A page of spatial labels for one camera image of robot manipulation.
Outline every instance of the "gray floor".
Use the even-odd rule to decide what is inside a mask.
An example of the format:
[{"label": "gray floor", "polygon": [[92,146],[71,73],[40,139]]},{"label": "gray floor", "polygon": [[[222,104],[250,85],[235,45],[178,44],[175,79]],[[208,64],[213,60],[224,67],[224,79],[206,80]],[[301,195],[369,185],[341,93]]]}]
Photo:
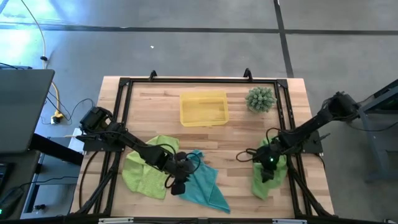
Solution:
[{"label": "gray floor", "polygon": [[[117,27],[278,28],[271,0],[61,1],[26,0],[39,22]],[[280,0],[286,29],[397,30],[397,1]],[[18,0],[10,0],[0,22],[32,22]],[[286,77],[279,34],[45,31],[48,68],[56,71],[62,103],[72,110],[98,98],[105,75],[217,75]],[[37,29],[0,30],[0,62],[40,68]],[[336,91],[355,100],[395,80],[398,36],[287,35],[294,77],[304,78],[312,113]],[[44,125],[44,136],[71,134],[90,107],[86,102],[71,125]],[[49,122],[47,103],[42,116]],[[335,213],[345,218],[398,220],[398,182],[364,183],[373,169],[365,133],[330,123],[321,133],[326,174]]]}]

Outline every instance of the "cactus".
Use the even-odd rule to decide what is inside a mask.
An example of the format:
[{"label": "cactus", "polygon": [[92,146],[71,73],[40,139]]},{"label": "cactus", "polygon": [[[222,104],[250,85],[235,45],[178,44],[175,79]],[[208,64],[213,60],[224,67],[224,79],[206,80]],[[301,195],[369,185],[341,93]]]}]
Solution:
[{"label": "cactus", "polygon": [[249,90],[246,97],[246,105],[256,113],[268,112],[275,102],[276,99],[271,89],[261,86]]}]

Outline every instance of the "green cloth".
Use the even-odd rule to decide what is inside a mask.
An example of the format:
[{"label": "green cloth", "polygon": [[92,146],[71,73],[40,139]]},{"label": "green cloth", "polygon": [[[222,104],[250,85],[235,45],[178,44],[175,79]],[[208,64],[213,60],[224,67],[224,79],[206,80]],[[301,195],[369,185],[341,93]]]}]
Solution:
[{"label": "green cloth", "polygon": [[[180,145],[178,139],[161,135],[147,141],[147,144],[169,144],[176,151],[178,151]],[[168,146],[162,147],[173,152]],[[164,182],[166,181],[167,174],[159,172],[157,169],[146,164],[135,151],[129,153],[124,161],[122,178],[132,192],[139,192],[148,197],[157,199],[164,199],[166,196]]]},{"label": "green cloth", "polygon": [[[267,139],[263,139],[260,143],[260,147],[267,145],[268,141]],[[287,166],[286,166],[286,156],[280,156],[279,157],[279,162],[276,164],[277,168],[274,171],[274,179],[273,180],[268,180],[265,183],[262,183],[262,177],[261,177],[261,170],[262,170],[262,165],[259,162],[254,162],[253,163],[253,180],[252,180],[252,186],[251,186],[251,192],[263,199],[266,200],[268,197],[268,191],[270,189],[274,189],[279,187],[287,173]]]}]

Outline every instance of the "teal cloth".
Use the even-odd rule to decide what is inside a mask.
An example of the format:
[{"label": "teal cloth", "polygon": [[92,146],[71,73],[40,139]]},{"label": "teal cloth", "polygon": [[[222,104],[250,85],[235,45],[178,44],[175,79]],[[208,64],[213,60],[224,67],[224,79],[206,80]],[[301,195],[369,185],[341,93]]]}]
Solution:
[{"label": "teal cloth", "polygon": [[[192,153],[198,157],[204,157],[201,150],[195,149]],[[197,167],[198,158],[192,154],[188,155],[193,165]],[[180,198],[207,207],[215,208],[230,213],[229,205],[223,194],[216,185],[218,170],[206,165],[201,159],[199,168],[189,176],[185,183],[185,193]]]}]

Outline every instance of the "wooden table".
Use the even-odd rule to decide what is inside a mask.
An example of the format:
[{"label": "wooden table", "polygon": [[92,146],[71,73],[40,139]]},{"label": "wooden table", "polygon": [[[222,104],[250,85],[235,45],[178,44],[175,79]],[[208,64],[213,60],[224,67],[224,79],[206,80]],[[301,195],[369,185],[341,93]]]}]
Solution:
[{"label": "wooden table", "polygon": [[[99,93],[98,106],[113,110],[120,77],[104,77]],[[310,119],[311,111],[305,91],[304,80],[301,78],[287,79],[289,93],[294,112],[296,126]],[[270,84],[260,86],[272,87]],[[131,192],[121,177],[125,156],[131,152],[126,149],[119,166],[112,216],[129,217],[225,217],[225,218],[288,218],[293,217],[292,199],[289,180],[286,178],[282,186],[269,192],[267,200],[261,200],[251,193],[252,163],[238,162],[235,155],[248,147],[257,148],[265,137],[266,130],[279,128],[276,106],[269,113],[254,114],[246,108],[244,97],[254,84],[224,83],[135,83],[132,88],[129,116],[126,127],[135,136],[147,141],[157,135],[164,134],[180,140],[181,151],[201,149],[205,153],[204,161],[218,169],[217,185],[229,203],[231,214],[203,207],[172,196],[167,192],[164,200],[146,197]],[[228,97],[229,121],[222,126],[183,127],[180,123],[179,96],[185,91],[224,90]],[[126,91],[122,97],[120,114],[124,104]],[[286,112],[283,94],[282,107]],[[85,156],[81,166],[78,183],[90,155]],[[104,153],[99,152],[88,168],[83,183],[83,203],[87,201],[100,179]],[[303,154],[303,164],[308,188],[324,206],[326,211],[333,213],[328,184],[321,160]],[[78,210],[78,191],[75,190],[71,212]],[[106,203],[104,194],[102,209]],[[298,190],[300,208],[304,211],[302,193]]]}]

